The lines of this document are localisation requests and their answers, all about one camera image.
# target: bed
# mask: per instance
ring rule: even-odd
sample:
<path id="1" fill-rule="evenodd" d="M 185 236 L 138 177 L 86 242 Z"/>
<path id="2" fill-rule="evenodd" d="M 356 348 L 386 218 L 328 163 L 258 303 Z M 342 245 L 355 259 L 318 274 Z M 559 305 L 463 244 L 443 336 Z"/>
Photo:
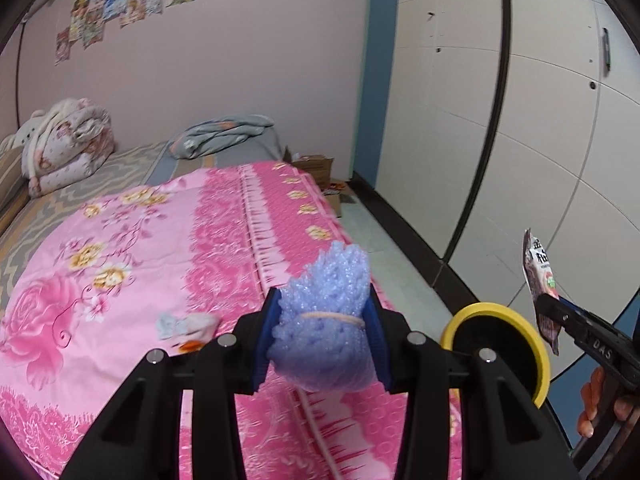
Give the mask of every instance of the bed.
<path id="1" fill-rule="evenodd" d="M 43 478 L 58 477 L 149 348 L 180 351 L 158 339 L 162 316 L 213 312 L 226 332 L 332 240 L 349 242 L 308 175 L 282 162 L 217 162 L 169 160 L 161 144 L 116 154 L 91 178 L 32 201 L 0 240 L 0 417 Z M 461 467 L 453 395 L 451 480 Z M 380 384 L 309 394 L 270 372 L 236 404 L 252 480 L 393 477 L 406 399 Z M 186 399 L 183 480 L 190 416 Z"/>

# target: screw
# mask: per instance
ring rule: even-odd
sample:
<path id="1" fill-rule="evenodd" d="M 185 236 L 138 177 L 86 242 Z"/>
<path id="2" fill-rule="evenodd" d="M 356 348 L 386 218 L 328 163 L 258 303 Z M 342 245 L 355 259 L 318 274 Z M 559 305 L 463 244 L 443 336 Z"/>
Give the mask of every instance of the screw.
<path id="1" fill-rule="evenodd" d="M 218 344 L 223 348 L 229 348 L 235 345 L 238 342 L 238 338 L 234 336 L 231 332 L 221 335 L 218 338 Z"/>
<path id="2" fill-rule="evenodd" d="M 164 352 L 162 352 L 162 350 L 159 348 L 154 348 L 153 350 L 149 350 L 149 352 L 146 353 L 146 360 L 153 365 L 162 361 L 163 358 Z"/>
<path id="3" fill-rule="evenodd" d="M 427 342 L 427 336 L 425 336 L 422 332 L 417 332 L 414 330 L 413 332 L 409 332 L 406 335 L 406 340 L 412 345 L 421 346 Z"/>
<path id="4" fill-rule="evenodd" d="M 478 355 L 485 363 L 493 363 L 498 355 L 490 348 L 481 348 Z"/>

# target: floor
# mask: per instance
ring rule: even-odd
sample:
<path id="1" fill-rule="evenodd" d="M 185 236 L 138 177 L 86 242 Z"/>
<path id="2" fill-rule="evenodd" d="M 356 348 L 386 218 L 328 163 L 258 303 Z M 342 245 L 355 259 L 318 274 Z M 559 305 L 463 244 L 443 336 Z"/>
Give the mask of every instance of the floor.
<path id="1" fill-rule="evenodd" d="M 369 253 L 373 277 L 412 330 L 439 340 L 451 314 L 386 231 L 357 198 L 342 204 L 340 221 L 354 243 Z"/>

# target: white wardrobe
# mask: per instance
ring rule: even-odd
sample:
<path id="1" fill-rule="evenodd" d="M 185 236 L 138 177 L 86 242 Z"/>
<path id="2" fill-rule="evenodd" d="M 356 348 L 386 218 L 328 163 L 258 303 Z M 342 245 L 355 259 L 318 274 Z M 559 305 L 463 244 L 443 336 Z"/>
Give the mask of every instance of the white wardrobe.
<path id="1" fill-rule="evenodd" d="M 640 285 L 640 56 L 603 0 L 511 3 L 498 133 L 450 265 L 481 301 L 533 321 L 531 227 L 560 293 L 613 321 Z M 484 141 L 500 17 L 500 0 L 400 0 L 376 189 L 440 256 Z M 561 339 L 554 375 L 580 354 Z"/>

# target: bubble wrap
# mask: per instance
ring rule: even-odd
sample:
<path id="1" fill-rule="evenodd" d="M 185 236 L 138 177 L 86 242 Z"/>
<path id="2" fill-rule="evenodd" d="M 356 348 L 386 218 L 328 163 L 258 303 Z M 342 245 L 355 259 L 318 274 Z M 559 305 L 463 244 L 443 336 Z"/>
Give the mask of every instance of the bubble wrap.
<path id="1" fill-rule="evenodd" d="M 309 392 L 357 392 L 375 371 L 362 327 L 344 320 L 303 318 L 307 312 L 337 312 L 362 318 L 369 297 L 367 255 L 357 245 L 333 242 L 299 278 L 282 289 L 280 323 L 267 352 L 278 374 Z"/>

